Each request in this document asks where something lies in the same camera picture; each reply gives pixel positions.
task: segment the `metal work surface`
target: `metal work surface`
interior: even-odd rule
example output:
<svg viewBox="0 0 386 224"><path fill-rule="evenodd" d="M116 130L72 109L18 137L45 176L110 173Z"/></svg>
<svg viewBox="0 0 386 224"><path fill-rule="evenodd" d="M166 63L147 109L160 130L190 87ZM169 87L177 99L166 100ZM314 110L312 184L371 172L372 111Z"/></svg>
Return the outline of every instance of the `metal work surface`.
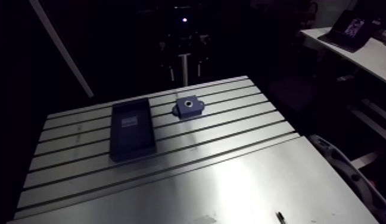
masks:
<svg viewBox="0 0 386 224"><path fill-rule="evenodd" d="M10 223L276 224L278 211L290 224L377 223L306 138L264 147L189 164L179 168L183 174L167 170L159 181Z"/></svg>
<svg viewBox="0 0 386 224"><path fill-rule="evenodd" d="M203 114L179 120L175 100L196 95ZM148 97L157 154L108 156L111 106ZM15 218L96 200L299 137L247 76L187 86L48 116Z"/></svg>

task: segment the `pen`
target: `pen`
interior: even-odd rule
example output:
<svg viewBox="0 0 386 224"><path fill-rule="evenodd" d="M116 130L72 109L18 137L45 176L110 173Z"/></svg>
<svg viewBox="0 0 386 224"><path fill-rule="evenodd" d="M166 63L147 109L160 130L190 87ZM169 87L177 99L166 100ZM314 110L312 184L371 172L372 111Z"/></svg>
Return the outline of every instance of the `pen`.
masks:
<svg viewBox="0 0 386 224"><path fill-rule="evenodd" d="M288 224L281 212L277 212L276 217L278 218L281 224Z"/></svg>

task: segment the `rectangular tray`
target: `rectangular tray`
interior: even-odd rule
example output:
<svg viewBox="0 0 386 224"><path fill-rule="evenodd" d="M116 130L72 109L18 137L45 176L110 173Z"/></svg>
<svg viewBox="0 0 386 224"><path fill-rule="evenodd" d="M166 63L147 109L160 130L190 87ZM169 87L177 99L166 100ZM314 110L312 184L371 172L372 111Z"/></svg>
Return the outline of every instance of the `rectangular tray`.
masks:
<svg viewBox="0 0 386 224"><path fill-rule="evenodd" d="M148 98L113 105L110 158L118 162L155 152Z"/></svg>

